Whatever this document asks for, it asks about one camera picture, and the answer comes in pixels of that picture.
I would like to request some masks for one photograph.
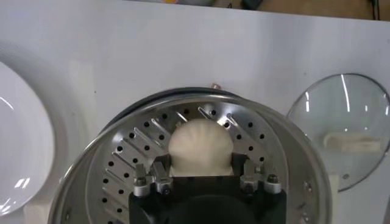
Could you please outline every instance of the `glass pot lid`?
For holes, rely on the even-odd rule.
[[[389,96],[359,74],[332,75],[311,85],[288,113],[313,142],[339,191],[368,177],[389,148]]]

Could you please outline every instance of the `white table surface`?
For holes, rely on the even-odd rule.
[[[2,0],[0,61],[41,97],[57,146],[42,191],[0,223],[44,223],[41,205],[66,168],[136,100],[217,82],[286,114],[331,74],[366,74],[390,89],[390,23],[121,0]],[[389,194],[386,158],[339,194],[335,223],[382,224]]]

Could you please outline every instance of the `white plate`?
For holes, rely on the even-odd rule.
[[[42,102],[0,62],[0,216],[27,203],[54,159],[54,134]]]

